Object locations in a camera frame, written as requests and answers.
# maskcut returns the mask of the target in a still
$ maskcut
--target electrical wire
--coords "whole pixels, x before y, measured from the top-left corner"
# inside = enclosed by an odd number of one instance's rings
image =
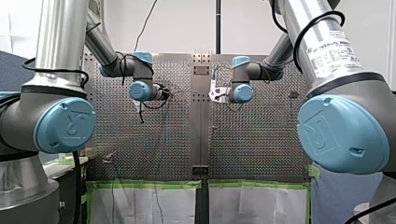
[[[306,26],[305,28],[298,34],[297,39],[294,43],[294,49],[293,49],[293,59],[294,59],[294,63],[297,67],[297,69],[302,73],[303,69],[300,66],[300,62],[298,60],[298,52],[300,49],[300,45],[303,42],[304,36],[305,34],[309,31],[309,29],[311,29],[314,25],[316,25],[318,22],[326,19],[326,17],[331,16],[331,15],[336,15],[339,16],[341,18],[341,22],[340,25],[344,26],[345,21],[346,21],[346,16],[340,12],[340,11],[327,11],[323,14],[321,14],[320,16],[315,17],[314,19],[312,19]]]
[[[121,76],[122,76],[121,86],[123,86],[125,84],[125,78],[127,77],[127,73],[128,73],[128,65],[127,65],[126,59],[128,57],[134,57],[134,55],[132,55],[132,54],[123,54],[123,53],[121,53],[119,51],[116,51],[116,53],[121,56],[119,69],[120,69],[120,73],[121,73]]]
[[[154,3],[153,3],[152,6],[151,6],[151,10],[149,11],[148,16],[146,17],[145,24],[143,25],[142,31],[141,31],[140,34],[137,36],[136,44],[135,44],[135,46],[134,46],[134,51],[137,50],[137,46],[139,45],[140,36],[142,36],[142,34],[145,32],[146,25],[148,24],[148,21],[149,21],[149,17],[151,16],[151,13],[152,13],[152,11],[153,11],[154,8],[155,8],[155,5],[157,5],[157,2],[158,2],[158,0],[155,0]]]
[[[72,154],[73,154],[73,160],[76,171],[76,207],[75,207],[73,224],[78,224],[79,213],[81,210],[81,192],[82,192],[81,164],[79,163],[78,152],[74,151]]]
[[[281,30],[283,33],[286,33],[286,34],[287,34],[287,33],[288,33],[288,30],[286,30],[286,29],[279,23],[279,21],[278,21],[277,18],[276,18],[275,7],[276,7],[276,0],[272,0],[271,8],[272,8],[272,17],[273,17],[274,23],[275,23],[275,25],[277,26],[277,28],[279,28],[279,30]]]
[[[161,215],[161,223],[163,224],[163,209],[161,208],[160,205],[160,200],[158,198],[158,190],[157,190],[157,177],[158,177],[158,173],[160,172],[160,168],[161,168],[161,164],[163,162],[163,157],[164,157],[164,153],[165,153],[165,148],[167,145],[167,139],[168,139],[168,131],[166,128],[166,119],[168,117],[169,114],[169,104],[166,105],[166,107],[163,107],[163,149],[161,152],[161,157],[158,160],[158,164],[157,164],[157,169],[155,170],[155,174],[154,174],[154,191],[155,191],[155,198],[156,198],[156,202],[157,202],[157,206],[160,210],[160,215]]]
[[[121,178],[120,178],[119,168],[118,168],[117,164],[114,161],[114,155],[111,158],[111,163],[113,164],[114,173],[115,173],[114,178],[113,178],[113,183],[111,184],[111,196],[112,196],[111,220],[112,220],[112,224],[114,224],[114,217],[115,217],[115,213],[116,213],[114,184],[116,182],[116,179],[118,179],[121,184],[122,184],[122,182],[121,182]]]
[[[33,68],[33,67],[29,67],[28,65],[30,63],[33,63],[35,61],[35,58],[33,59],[29,59],[26,62],[24,62],[22,64],[22,67],[24,69],[30,70],[30,71],[34,71],[34,72],[38,72],[38,73],[49,73],[49,74],[55,74],[55,73],[79,73],[84,75],[84,81],[82,81],[80,83],[80,86],[82,89],[84,89],[85,84],[88,83],[88,81],[90,80],[90,76],[88,75],[88,73],[82,71],[82,70],[73,70],[73,69],[48,69],[48,68]]]
[[[282,27],[282,26],[279,24],[279,22],[278,22],[278,20],[277,20],[277,18],[276,18],[276,9],[275,9],[275,7],[276,7],[276,0],[273,0],[273,1],[272,1],[271,8],[272,8],[272,16],[273,16],[274,23],[275,23],[275,25],[277,26],[277,28],[279,28],[279,30],[281,30],[282,32],[284,32],[284,33],[287,34],[287,33],[288,33],[288,30],[285,29],[284,27]],[[317,16],[317,17],[315,17],[314,19],[312,19],[312,20],[305,26],[305,28],[298,34],[297,39],[296,39],[296,41],[295,41],[295,43],[294,43],[293,60],[294,60],[294,63],[295,63],[295,65],[296,65],[297,69],[298,69],[301,73],[303,72],[303,69],[302,69],[301,66],[300,66],[300,62],[298,61],[298,51],[299,51],[301,42],[303,41],[303,38],[304,38],[305,34],[309,31],[309,29],[311,29],[311,28],[312,28],[314,25],[316,25],[318,22],[320,22],[320,21],[326,19],[327,16],[331,16],[331,15],[339,16],[339,17],[341,18],[340,25],[341,25],[341,26],[344,26],[344,23],[345,23],[345,21],[346,21],[346,16],[345,16],[342,12],[340,12],[340,11],[335,11],[335,10],[333,10],[333,11],[327,11],[327,12],[323,13],[322,15]]]

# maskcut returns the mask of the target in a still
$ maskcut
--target green tape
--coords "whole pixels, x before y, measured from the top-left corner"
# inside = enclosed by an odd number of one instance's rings
[[[305,224],[311,223],[311,185],[306,190],[306,209],[305,209]]]
[[[199,189],[201,181],[147,181],[147,180],[101,180],[87,183],[91,189]]]
[[[314,165],[308,166],[308,174],[309,174],[309,176],[314,177],[316,179],[320,178],[320,170],[318,167],[316,167]]]
[[[91,224],[93,188],[87,183],[87,224]]]
[[[276,181],[263,180],[209,180],[210,188],[242,188],[242,187],[258,187],[266,189],[309,189],[309,183],[282,183]]]

